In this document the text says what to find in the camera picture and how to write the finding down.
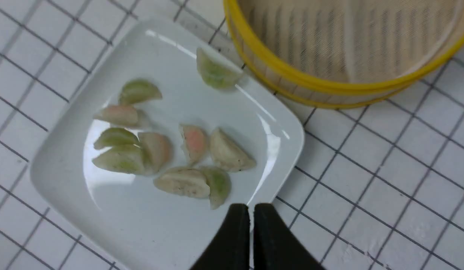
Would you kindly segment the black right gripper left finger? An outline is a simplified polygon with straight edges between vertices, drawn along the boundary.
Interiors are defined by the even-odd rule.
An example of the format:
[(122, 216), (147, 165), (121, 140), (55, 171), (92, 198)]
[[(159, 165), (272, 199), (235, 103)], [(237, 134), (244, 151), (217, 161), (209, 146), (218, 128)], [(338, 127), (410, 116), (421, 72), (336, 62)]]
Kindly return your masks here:
[(248, 270), (250, 217), (245, 204), (231, 204), (225, 219), (192, 270)]

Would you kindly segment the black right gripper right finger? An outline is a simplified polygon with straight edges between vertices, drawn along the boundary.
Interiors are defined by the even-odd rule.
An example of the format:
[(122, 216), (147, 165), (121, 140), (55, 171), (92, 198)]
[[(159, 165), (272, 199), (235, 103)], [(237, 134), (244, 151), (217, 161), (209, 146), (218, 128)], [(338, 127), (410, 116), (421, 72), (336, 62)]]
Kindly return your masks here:
[(323, 270), (292, 234), (272, 204), (254, 208), (255, 270)]

